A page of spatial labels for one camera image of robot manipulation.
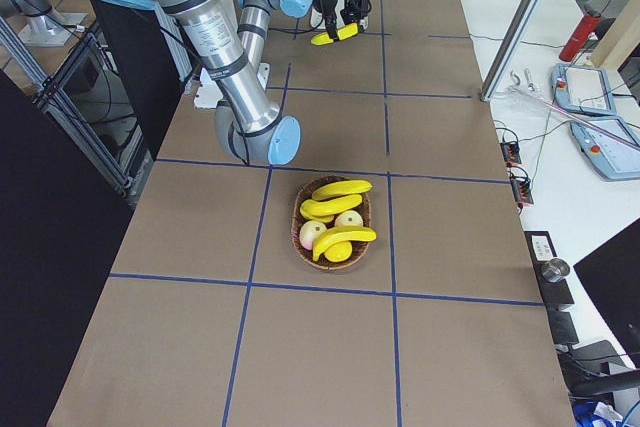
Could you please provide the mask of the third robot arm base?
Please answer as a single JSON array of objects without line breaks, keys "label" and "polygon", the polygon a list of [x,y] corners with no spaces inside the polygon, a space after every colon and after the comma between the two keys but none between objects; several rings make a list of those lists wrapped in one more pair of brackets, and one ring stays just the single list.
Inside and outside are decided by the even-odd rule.
[{"label": "third robot arm base", "polygon": [[22,17],[26,25],[18,33],[27,46],[62,47],[76,32],[82,32],[84,12],[61,13],[49,0],[1,0],[1,18]]}]

